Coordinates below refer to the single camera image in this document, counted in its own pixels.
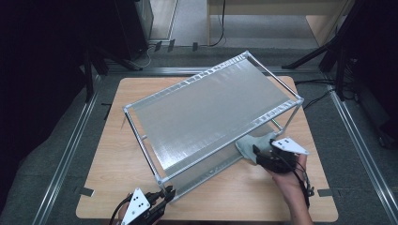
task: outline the cable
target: cable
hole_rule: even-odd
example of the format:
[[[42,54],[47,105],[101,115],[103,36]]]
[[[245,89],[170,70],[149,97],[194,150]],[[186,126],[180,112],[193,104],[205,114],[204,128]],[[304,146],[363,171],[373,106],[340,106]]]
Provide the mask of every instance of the cable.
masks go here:
[[[322,97],[316,98],[316,99],[308,102],[308,104],[303,107],[303,110],[308,109],[310,106],[314,105],[316,102],[318,102],[322,98],[326,97],[330,92],[333,92],[333,91],[335,91],[335,89],[328,90]]]
[[[132,197],[132,194],[130,194],[126,199],[124,199],[124,200],[117,206],[117,208],[114,210],[114,213],[112,214],[111,220],[109,221],[109,225],[112,225],[112,224],[114,223],[114,219],[115,219],[115,216],[116,216],[117,212],[118,212],[119,209],[123,206],[123,204],[128,203],[128,202],[131,201],[131,197]]]
[[[214,47],[214,46],[218,45],[218,44],[220,43],[220,41],[222,41],[222,38],[223,38],[223,36],[224,36],[224,16],[225,16],[225,0],[223,0],[223,3],[222,3],[222,35],[220,36],[220,39],[219,39],[216,43],[214,43],[214,44],[211,44],[211,45],[201,45],[201,46]]]
[[[132,61],[128,61],[128,63],[129,64],[131,64],[131,65],[133,65],[133,66],[136,66],[136,67],[138,67],[138,68],[146,68],[147,66],[149,66],[150,65],[150,63],[152,62],[152,59],[151,59],[151,57],[150,57],[150,55],[149,55],[149,50],[150,49],[153,49],[153,48],[155,48],[155,46],[151,46],[151,47],[149,47],[149,48],[147,48],[146,49],[146,55],[147,55],[147,57],[149,58],[149,61],[144,65],[144,66],[140,66],[140,65],[138,65],[138,64],[135,64],[135,63],[133,63]]]

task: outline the gray floor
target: gray floor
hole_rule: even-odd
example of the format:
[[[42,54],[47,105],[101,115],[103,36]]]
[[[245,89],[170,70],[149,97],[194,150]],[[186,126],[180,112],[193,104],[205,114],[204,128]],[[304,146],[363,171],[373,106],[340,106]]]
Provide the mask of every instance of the gray floor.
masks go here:
[[[306,37],[314,41],[313,37],[310,38],[311,34],[307,32],[298,35],[296,30],[299,27],[295,26],[294,28],[291,30],[286,27],[275,27],[274,29],[280,30],[281,33],[268,34],[269,37],[273,37],[272,41],[267,45],[261,45],[261,48],[245,46],[248,43],[248,41],[245,41],[245,37],[250,34],[250,31],[247,30],[246,33],[241,34],[245,37],[242,37],[242,41],[236,46],[226,47],[226,43],[233,42],[230,39],[232,35],[226,35],[226,43],[223,46],[199,48],[196,52],[193,52],[190,48],[177,46],[171,52],[168,52],[167,48],[162,48],[157,52],[152,49],[149,51],[150,64],[144,68],[143,72],[151,68],[211,67],[249,50],[266,67],[272,68],[277,75],[289,75],[295,81],[323,78],[324,75],[316,69],[322,55],[298,70],[280,69],[280,65],[293,62],[316,47],[311,47],[307,41],[302,40],[302,37]],[[301,28],[303,31],[308,30],[308,25],[303,24]],[[187,44],[191,46],[192,42],[205,41],[203,37],[184,37],[183,34],[191,35],[192,32],[188,28],[178,28],[176,25],[173,35],[176,38],[176,43],[181,40],[178,45]],[[286,41],[295,38],[297,41]],[[145,65],[148,62],[149,59],[143,57],[135,63]],[[62,182],[59,192],[56,192],[58,195],[54,206],[48,218],[44,219],[47,220],[47,224],[104,223],[103,220],[99,219],[79,219],[76,217],[75,209],[80,196],[75,192],[75,189],[84,185],[100,140],[101,131],[105,124],[104,118],[109,109],[109,106],[102,103],[112,103],[121,79],[137,76],[137,73],[126,71],[118,65],[111,65],[111,68],[110,74],[101,77],[103,81],[96,88],[98,90],[97,100],[72,156],[65,180]],[[304,105],[312,99],[321,97],[326,91],[325,85],[298,85],[298,92],[306,99]],[[0,217],[0,224],[32,224],[35,220],[41,201],[45,197],[46,189],[53,179],[58,163],[67,149],[69,138],[84,108],[84,98],[83,90],[61,118],[52,136],[35,149],[22,163],[13,187],[8,194],[8,203]],[[378,169],[396,196],[398,179],[394,172],[397,171],[398,166],[398,151],[380,147],[373,127],[357,102],[347,101],[345,104],[353,115]],[[330,224],[391,224],[331,97],[322,98],[305,110],[305,113],[339,212],[338,220]]]

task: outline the black stand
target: black stand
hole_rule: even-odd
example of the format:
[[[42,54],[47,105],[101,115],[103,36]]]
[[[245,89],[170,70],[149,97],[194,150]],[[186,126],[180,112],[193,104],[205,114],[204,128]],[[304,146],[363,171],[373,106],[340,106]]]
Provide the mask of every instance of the black stand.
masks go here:
[[[92,48],[87,47],[84,53],[84,75],[85,75],[85,84],[86,84],[86,97],[85,102],[88,102],[94,94],[94,84],[93,84],[93,73],[91,66],[93,65],[98,74],[107,75],[109,68],[104,61],[104,57],[113,60],[118,63],[120,66],[131,70],[137,71],[141,70],[141,68],[135,68],[133,65],[127,63],[123,59],[119,59],[116,56],[106,52],[101,48]]]
[[[351,8],[351,11],[345,18],[345,21],[337,32],[336,36],[323,45],[322,47],[316,49],[313,52],[303,56],[298,61],[282,66],[282,68],[286,69],[294,69],[298,68],[299,66],[305,64],[306,62],[310,61],[311,59],[317,57],[321,53],[326,53],[323,57],[321,63],[319,64],[319,69],[322,72],[329,72],[334,64],[338,62],[338,67],[336,71],[336,93],[340,100],[344,100],[343,95],[343,83],[344,83],[344,68],[346,63],[346,41],[345,39],[348,37],[349,28],[352,26],[353,21],[357,17],[357,14],[360,11],[360,8],[363,6],[364,1],[356,1],[354,6]]]

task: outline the metal rail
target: metal rail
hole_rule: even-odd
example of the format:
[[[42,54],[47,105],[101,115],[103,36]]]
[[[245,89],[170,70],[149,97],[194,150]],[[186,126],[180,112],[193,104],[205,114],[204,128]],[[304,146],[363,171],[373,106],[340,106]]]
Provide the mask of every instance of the metal rail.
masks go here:
[[[362,139],[360,131],[358,130],[349,110],[346,107],[345,102],[340,101],[339,97],[335,92],[331,92],[331,98],[343,119],[344,125],[351,137],[353,144],[357,150],[360,160],[371,179],[371,182],[375,188],[381,203],[390,219],[391,224],[398,224],[398,205],[395,197],[389,188],[386,180],[382,173],[378,169],[371,152],[366,146],[365,141]]]
[[[99,75],[96,77],[96,86],[100,86],[102,80]],[[56,197],[58,196],[59,190],[64,182],[65,176],[68,172],[69,165],[73,159],[77,145],[82,137],[85,125],[87,124],[88,118],[93,110],[94,104],[97,100],[98,91],[94,92],[92,98],[85,103],[83,111],[79,117],[76,127],[74,128],[68,145],[65,149],[64,155],[58,164],[58,167],[54,173],[53,179],[50,185],[47,187],[45,196],[40,204],[38,212],[36,213],[35,219],[32,224],[41,225],[46,224],[48,216],[50,215]]]

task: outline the metal frame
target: metal frame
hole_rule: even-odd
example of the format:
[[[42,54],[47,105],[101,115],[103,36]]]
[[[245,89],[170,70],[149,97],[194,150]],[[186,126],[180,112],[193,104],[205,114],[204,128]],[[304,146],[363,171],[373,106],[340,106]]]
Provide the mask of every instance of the metal frame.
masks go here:
[[[237,138],[240,138],[240,137],[244,136],[245,134],[247,134],[247,133],[253,131],[254,129],[260,127],[261,125],[264,125],[265,123],[267,123],[267,122],[269,122],[269,121],[271,121],[271,122],[276,126],[276,128],[278,128],[279,131],[276,132],[276,135],[279,136],[280,134],[284,133],[284,131],[287,129],[288,125],[290,124],[291,120],[293,119],[294,115],[295,115],[296,112],[298,111],[298,109],[299,109],[299,107],[301,106],[301,104],[302,104],[302,102],[304,101],[304,99],[303,99],[302,97],[300,97],[300,96],[299,96],[295,91],[293,91],[290,87],[288,87],[288,86],[287,86],[283,81],[281,81],[277,76],[275,76],[270,70],[268,70],[266,67],[264,67],[264,66],[263,66],[257,59],[255,59],[249,52],[244,52],[244,53],[242,53],[242,54],[240,54],[240,55],[238,55],[238,56],[236,56],[236,57],[234,57],[234,58],[232,58],[232,59],[230,59],[230,60],[227,60],[227,61],[225,61],[225,62],[223,62],[223,63],[218,64],[218,65],[215,66],[215,67],[212,67],[212,68],[210,68],[210,69],[208,69],[208,70],[205,70],[205,71],[203,71],[203,72],[201,72],[201,73],[198,73],[198,74],[196,74],[196,75],[194,75],[194,76],[192,76],[192,77],[189,77],[187,80],[185,80],[185,81],[183,81],[183,82],[179,82],[179,83],[177,83],[177,84],[175,84],[175,85],[173,85],[173,86],[171,86],[171,87],[169,87],[169,88],[166,88],[166,89],[164,89],[164,90],[162,90],[162,91],[160,91],[160,92],[158,92],[158,93],[155,93],[155,94],[149,96],[148,98],[151,98],[151,97],[156,96],[156,95],[160,95],[160,94],[164,94],[164,93],[171,92],[171,91],[173,90],[173,87],[174,87],[174,86],[178,86],[178,88],[181,88],[181,86],[184,87],[184,86],[186,86],[186,85],[189,85],[189,84],[192,83],[192,82],[199,81],[199,80],[202,79],[203,77],[208,76],[208,75],[211,75],[214,71],[218,71],[218,70],[220,70],[220,69],[226,68],[226,67],[230,66],[231,64],[235,64],[236,62],[240,62],[240,61],[245,60],[245,59],[248,59],[254,66],[257,66],[258,68],[262,68],[262,69],[259,69],[259,70],[260,70],[260,71],[261,71],[261,70],[264,70],[264,71],[267,73],[267,75],[269,75],[270,77],[272,77],[278,84],[280,84],[283,88],[285,88],[285,89],[288,91],[288,93],[290,93],[290,94],[292,95],[292,97],[290,97],[290,99],[289,99],[288,101],[286,101],[285,103],[281,104],[279,107],[276,107],[275,109],[273,109],[273,110],[271,110],[271,111],[265,113],[264,115],[258,117],[257,119],[255,119],[254,122],[255,122],[256,127],[253,128],[253,129],[251,129],[251,130],[249,130],[248,132],[246,132],[246,133],[244,133],[244,134],[241,134],[241,135],[240,135],[239,137],[237,137]],[[228,144],[230,144],[230,143],[232,143],[233,141],[237,140],[237,138],[236,138],[236,139],[234,139],[234,140],[231,140],[230,142],[226,142],[226,143],[225,143],[223,146],[221,146],[220,148],[215,149],[214,152],[211,152],[211,153],[209,153],[209,154],[207,154],[207,155],[205,155],[205,156],[203,156],[203,157],[200,157],[200,158],[196,159],[196,160],[195,160],[193,163],[191,163],[190,165],[185,166],[185,167],[183,167],[182,169],[180,169],[180,170],[178,170],[178,171],[176,171],[176,172],[174,172],[174,173],[172,173],[172,174],[169,174],[169,175],[166,175],[166,176],[164,176],[164,177],[161,177],[161,175],[160,175],[158,169],[157,169],[156,166],[155,166],[155,163],[154,163],[153,159],[151,158],[151,156],[150,156],[148,150],[146,149],[146,147],[145,147],[145,145],[144,145],[144,139],[146,138],[146,135],[141,135],[141,134],[139,133],[139,131],[137,130],[137,128],[136,128],[136,126],[135,126],[135,124],[134,124],[134,121],[132,120],[132,118],[131,118],[131,116],[130,116],[129,108],[131,108],[131,107],[133,106],[134,103],[128,104],[128,105],[126,105],[125,107],[123,107],[123,111],[124,111],[124,113],[125,113],[125,115],[126,115],[128,121],[129,121],[129,123],[130,123],[131,129],[132,129],[132,131],[133,131],[133,133],[134,133],[134,135],[135,135],[135,138],[137,139],[137,142],[139,143],[140,148],[141,148],[141,150],[143,151],[143,154],[144,154],[144,156],[145,156],[145,159],[146,159],[146,161],[147,161],[147,163],[148,163],[148,165],[149,165],[149,167],[150,167],[152,173],[153,173],[154,176],[155,176],[155,180],[156,180],[157,184],[159,185],[159,187],[160,187],[161,189],[165,189],[165,187],[167,186],[166,183],[170,182],[171,179],[175,178],[175,177],[178,176],[179,174],[182,174],[183,172],[185,172],[185,171],[188,170],[189,168],[191,168],[191,167],[193,167],[194,165],[196,165],[198,162],[201,162],[202,160],[207,159],[207,158],[210,157],[211,155],[213,155],[213,154],[215,154],[216,152],[222,150],[222,149],[223,149],[225,146],[227,146]],[[281,126],[281,125],[275,120],[275,118],[276,118],[277,116],[279,116],[279,115],[281,115],[281,114],[283,114],[283,113],[285,113],[285,112],[287,112],[287,111],[293,109],[293,108],[295,108],[295,109],[294,109],[294,111],[292,111],[292,114],[290,115],[290,117],[289,117],[289,119],[287,120],[286,124],[285,124],[284,126]],[[241,159],[241,157],[235,158],[235,159],[233,159],[232,161],[223,163],[223,164],[222,164],[222,165],[223,165],[222,168],[221,168],[218,172],[216,172],[216,173],[219,173],[219,172],[222,171],[223,169],[225,169],[225,168],[227,168],[228,166],[234,164],[234,163],[235,163],[236,161],[238,161],[239,159]],[[199,182],[195,183],[195,185],[193,185],[192,187],[189,187],[187,190],[183,191],[182,193],[177,194],[177,195],[175,196],[175,200],[177,200],[180,196],[184,195],[185,193],[189,192],[190,190],[194,189],[195,187],[199,186],[200,184],[202,184],[203,182],[205,182],[207,179],[209,179],[209,178],[212,177],[213,175],[209,176],[208,178],[203,178],[203,180],[202,180],[202,178],[201,178],[201,179],[199,180]]]

